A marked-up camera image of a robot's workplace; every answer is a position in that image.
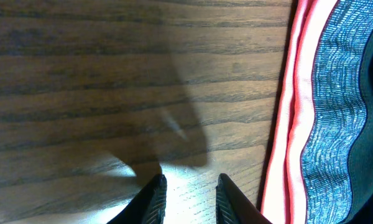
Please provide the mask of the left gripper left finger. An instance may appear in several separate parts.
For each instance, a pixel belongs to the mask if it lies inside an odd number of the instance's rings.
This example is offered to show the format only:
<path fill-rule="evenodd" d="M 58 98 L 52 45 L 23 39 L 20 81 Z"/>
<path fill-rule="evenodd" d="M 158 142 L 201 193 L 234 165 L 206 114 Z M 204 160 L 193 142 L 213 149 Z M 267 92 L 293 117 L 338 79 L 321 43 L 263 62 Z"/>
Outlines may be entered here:
<path fill-rule="evenodd" d="M 107 224 L 163 224 L 166 198 L 167 180 L 157 174 Z"/>

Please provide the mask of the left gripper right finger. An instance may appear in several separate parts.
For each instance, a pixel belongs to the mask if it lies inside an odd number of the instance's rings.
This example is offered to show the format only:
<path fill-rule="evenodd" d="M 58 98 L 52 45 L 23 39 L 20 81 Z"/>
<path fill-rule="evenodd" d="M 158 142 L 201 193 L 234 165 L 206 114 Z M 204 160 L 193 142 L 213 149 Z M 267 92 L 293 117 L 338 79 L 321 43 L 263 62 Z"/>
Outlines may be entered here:
<path fill-rule="evenodd" d="M 216 186 L 216 223 L 271 224 L 224 173 Z"/>

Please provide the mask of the black leggings red waistband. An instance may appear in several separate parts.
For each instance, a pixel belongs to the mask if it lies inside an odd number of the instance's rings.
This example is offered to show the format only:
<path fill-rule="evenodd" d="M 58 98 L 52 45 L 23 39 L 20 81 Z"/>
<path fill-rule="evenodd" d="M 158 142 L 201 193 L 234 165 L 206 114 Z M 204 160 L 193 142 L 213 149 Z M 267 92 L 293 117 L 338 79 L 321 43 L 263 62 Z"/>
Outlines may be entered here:
<path fill-rule="evenodd" d="M 373 0 L 298 2 L 261 213 L 373 223 Z"/>

